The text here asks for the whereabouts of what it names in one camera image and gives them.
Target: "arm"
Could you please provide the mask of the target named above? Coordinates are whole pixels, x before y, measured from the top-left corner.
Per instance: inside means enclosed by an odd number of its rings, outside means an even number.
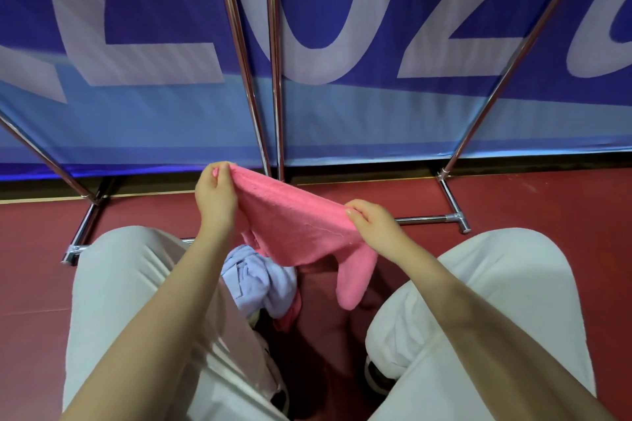
[[[364,240],[410,277],[496,421],[615,418],[510,319],[415,244],[382,207],[355,200]]]
[[[162,419],[217,282],[233,231],[237,197],[230,169],[209,165],[195,187],[200,231],[154,296],[101,358],[60,421]]]

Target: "floor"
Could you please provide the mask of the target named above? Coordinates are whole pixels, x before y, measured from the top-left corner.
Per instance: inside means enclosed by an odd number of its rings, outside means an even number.
[[[462,177],[451,187],[473,234],[531,228],[566,254],[580,292],[598,396],[620,420],[632,420],[632,169]],[[395,216],[448,211],[431,179],[304,188],[339,202],[365,198]],[[81,200],[0,205],[0,411],[6,421],[59,417],[73,269],[58,261],[85,209]],[[149,225],[186,237],[195,235],[197,223],[192,194],[127,197],[112,200],[97,232]],[[454,224],[406,230],[436,255],[464,239]],[[379,306],[405,277],[381,259],[363,301],[346,312],[334,297],[335,269],[328,259],[305,267],[303,310],[289,334],[261,323],[297,419],[365,420],[377,406],[359,382],[363,339]]]

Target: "white pants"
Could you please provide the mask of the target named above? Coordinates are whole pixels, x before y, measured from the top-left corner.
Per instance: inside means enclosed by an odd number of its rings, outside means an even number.
[[[531,230],[495,230],[468,239],[439,261],[595,394],[573,273],[552,241]],[[493,421],[412,282],[380,308],[366,346],[376,367],[398,380],[371,421]]]
[[[73,285],[63,409],[185,250],[169,234],[129,226],[101,236],[81,255]],[[286,419],[269,402],[280,380],[273,378],[268,360],[220,280],[168,419]]]

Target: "black shoe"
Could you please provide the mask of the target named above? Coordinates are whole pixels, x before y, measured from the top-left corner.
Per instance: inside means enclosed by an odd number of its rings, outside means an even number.
[[[397,382],[396,379],[385,377],[368,356],[367,361],[364,363],[364,377],[367,380],[368,387],[382,396],[387,396]]]

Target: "light blue cloth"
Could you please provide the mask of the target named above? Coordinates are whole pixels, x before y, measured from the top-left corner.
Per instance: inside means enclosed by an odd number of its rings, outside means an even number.
[[[228,253],[222,278],[246,317],[265,308],[272,318],[281,318],[296,295],[295,268],[279,266],[248,245]]]

